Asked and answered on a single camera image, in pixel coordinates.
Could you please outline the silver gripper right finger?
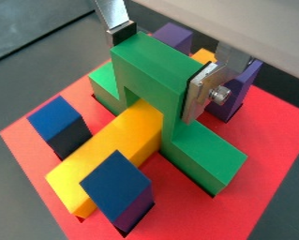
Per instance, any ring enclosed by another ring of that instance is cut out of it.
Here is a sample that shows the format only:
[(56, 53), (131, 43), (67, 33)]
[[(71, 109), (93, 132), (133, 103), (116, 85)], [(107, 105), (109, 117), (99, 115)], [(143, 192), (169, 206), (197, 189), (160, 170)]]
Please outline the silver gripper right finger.
[(188, 81), (181, 120), (189, 124), (203, 113), (210, 102), (223, 105), (230, 98), (224, 83), (238, 77), (247, 69), (252, 58), (224, 42), (219, 42), (215, 52), (200, 49), (191, 58), (203, 67)]

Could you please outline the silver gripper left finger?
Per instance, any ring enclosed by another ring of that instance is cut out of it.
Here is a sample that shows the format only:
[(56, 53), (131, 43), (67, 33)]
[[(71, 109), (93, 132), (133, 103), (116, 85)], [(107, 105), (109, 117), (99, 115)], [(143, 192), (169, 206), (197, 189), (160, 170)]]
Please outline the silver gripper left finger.
[(113, 47), (136, 34), (136, 23), (129, 19), (124, 0), (93, 0), (93, 2), (108, 45)]

